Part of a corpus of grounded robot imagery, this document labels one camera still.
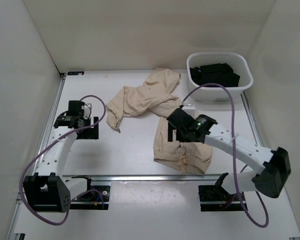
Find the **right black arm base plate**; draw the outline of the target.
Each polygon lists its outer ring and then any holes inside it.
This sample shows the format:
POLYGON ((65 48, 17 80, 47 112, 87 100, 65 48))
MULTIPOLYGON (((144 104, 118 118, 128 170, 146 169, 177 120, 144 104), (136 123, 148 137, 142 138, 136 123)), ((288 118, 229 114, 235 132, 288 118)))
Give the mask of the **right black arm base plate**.
POLYGON ((198 195, 201 212, 243 212, 237 194, 229 194, 214 185, 199 185, 198 195))

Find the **black folded trousers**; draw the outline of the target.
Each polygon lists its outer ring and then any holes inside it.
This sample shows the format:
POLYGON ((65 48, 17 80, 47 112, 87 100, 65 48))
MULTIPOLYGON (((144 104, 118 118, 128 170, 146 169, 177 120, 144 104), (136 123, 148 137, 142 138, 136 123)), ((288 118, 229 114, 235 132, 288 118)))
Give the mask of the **black folded trousers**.
POLYGON ((241 78, 227 63, 196 66, 189 70, 192 81, 197 85, 219 84, 225 88, 235 88, 241 78))

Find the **white plastic basket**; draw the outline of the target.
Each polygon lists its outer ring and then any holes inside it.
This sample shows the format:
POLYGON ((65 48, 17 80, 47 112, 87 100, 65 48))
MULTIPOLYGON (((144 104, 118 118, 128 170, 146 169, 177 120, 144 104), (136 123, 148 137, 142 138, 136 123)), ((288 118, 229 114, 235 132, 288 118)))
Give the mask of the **white plastic basket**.
POLYGON ((204 84, 225 87, 235 99, 254 79, 246 59, 234 52, 196 52, 186 61, 189 91, 204 84))

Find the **small black label sticker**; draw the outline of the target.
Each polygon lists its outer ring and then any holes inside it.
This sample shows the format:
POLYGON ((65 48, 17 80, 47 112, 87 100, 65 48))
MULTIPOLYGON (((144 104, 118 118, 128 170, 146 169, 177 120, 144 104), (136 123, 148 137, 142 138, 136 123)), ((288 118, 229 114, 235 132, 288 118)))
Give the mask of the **small black label sticker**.
POLYGON ((68 76, 82 76, 84 75, 84 71, 69 71, 67 73, 68 76))

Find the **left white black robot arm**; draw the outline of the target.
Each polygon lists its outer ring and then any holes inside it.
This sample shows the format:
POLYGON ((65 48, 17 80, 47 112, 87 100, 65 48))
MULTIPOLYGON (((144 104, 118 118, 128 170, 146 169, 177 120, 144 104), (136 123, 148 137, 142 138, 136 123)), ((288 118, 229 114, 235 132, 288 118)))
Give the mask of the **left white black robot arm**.
POLYGON ((53 125, 52 143, 44 154, 33 175, 25 176, 23 189, 26 200, 36 212, 65 213, 71 200, 80 196, 90 200, 95 194, 88 176, 64 178, 64 168, 75 140, 97 140, 99 118, 87 116, 59 115, 53 125))

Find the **beige trousers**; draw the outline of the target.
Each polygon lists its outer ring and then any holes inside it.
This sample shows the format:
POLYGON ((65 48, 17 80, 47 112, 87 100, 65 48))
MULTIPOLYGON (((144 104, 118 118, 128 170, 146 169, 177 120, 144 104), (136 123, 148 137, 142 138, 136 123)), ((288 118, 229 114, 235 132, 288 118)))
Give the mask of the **beige trousers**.
POLYGON ((153 142, 153 160, 182 174, 204 174, 211 164, 212 147, 195 142, 168 141, 167 117, 181 105, 172 94, 180 75, 168 68, 156 68, 138 87, 124 86, 106 104, 107 124, 119 132, 122 118, 134 118, 146 111, 160 117, 153 142))

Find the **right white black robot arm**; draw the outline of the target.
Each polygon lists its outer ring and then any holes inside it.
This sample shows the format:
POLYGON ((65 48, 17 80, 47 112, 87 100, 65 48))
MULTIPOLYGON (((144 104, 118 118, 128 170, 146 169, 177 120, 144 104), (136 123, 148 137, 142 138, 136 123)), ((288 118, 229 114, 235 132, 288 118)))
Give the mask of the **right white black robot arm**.
POLYGON ((168 118, 168 123, 177 131, 177 137, 188 143, 202 143, 217 148, 251 168, 251 171, 233 174, 223 173, 214 185, 214 193, 226 200, 236 192, 260 192, 269 198, 278 198, 291 174, 288 152, 263 147, 235 137, 215 119, 201 114, 193 118, 177 108, 168 118))

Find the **right aluminium rail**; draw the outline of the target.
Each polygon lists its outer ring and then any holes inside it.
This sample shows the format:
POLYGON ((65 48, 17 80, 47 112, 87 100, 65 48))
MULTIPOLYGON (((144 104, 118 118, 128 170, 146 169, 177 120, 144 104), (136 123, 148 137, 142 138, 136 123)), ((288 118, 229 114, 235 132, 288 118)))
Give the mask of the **right aluminium rail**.
POLYGON ((241 94, 241 99, 242 99, 242 103, 243 103, 243 106, 244 106, 244 109, 245 109, 245 112, 246 112, 246 115, 247 115, 247 118, 248 118, 248 121, 250 124, 250 128, 252 130, 253 138, 254 138, 256 144, 263 146, 263 142, 260 137, 260 134, 259 134, 259 131, 257 128, 257 124, 256 124, 255 118, 253 116, 252 110, 249 106, 249 101, 248 101, 248 98, 247 98, 245 92, 243 92, 241 94))

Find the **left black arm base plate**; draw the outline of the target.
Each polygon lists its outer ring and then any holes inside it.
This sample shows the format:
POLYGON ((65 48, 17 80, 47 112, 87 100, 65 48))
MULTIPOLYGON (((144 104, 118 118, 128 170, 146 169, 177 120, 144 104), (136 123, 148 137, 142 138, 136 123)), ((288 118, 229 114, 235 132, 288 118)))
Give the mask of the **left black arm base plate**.
POLYGON ((95 189, 73 200, 70 205, 71 210, 100 210, 109 209, 111 183, 93 182, 89 189, 95 189))

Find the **front aluminium rail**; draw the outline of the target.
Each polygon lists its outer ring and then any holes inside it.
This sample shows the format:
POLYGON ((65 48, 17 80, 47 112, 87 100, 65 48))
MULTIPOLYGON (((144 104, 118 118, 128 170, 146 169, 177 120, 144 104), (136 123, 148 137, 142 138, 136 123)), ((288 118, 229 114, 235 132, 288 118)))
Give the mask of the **front aluminium rail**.
POLYGON ((213 181, 220 174, 124 174, 124 175, 64 175, 66 180, 74 178, 90 178, 94 182, 160 182, 160 181, 213 181))

